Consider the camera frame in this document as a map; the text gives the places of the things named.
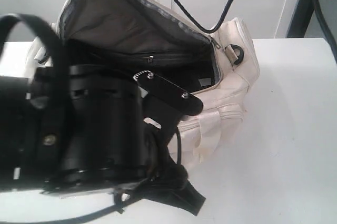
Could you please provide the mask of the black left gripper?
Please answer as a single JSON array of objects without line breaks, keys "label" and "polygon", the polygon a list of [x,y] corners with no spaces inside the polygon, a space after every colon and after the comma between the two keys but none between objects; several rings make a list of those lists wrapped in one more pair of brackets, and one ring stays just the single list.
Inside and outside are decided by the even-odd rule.
[{"label": "black left gripper", "polygon": [[181,166],[159,135],[161,126],[143,117],[140,88],[129,69],[101,65],[70,68],[68,104],[56,150],[42,154],[53,165],[35,184],[44,194],[122,193],[134,189],[145,172]]}]

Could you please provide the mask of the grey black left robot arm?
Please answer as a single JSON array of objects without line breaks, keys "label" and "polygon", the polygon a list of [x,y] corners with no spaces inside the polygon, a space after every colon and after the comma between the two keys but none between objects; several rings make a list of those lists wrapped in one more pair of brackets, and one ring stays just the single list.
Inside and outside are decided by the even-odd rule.
[{"label": "grey black left robot arm", "polygon": [[142,199],[197,215],[204,202],[182,165],[177,128],[200,99],[149,70],[70,68],[53,93],[50,67],[34,79],[1,78],[1,191],[48,196],[106,191],[112,206],[67,223],[88,223]]}]

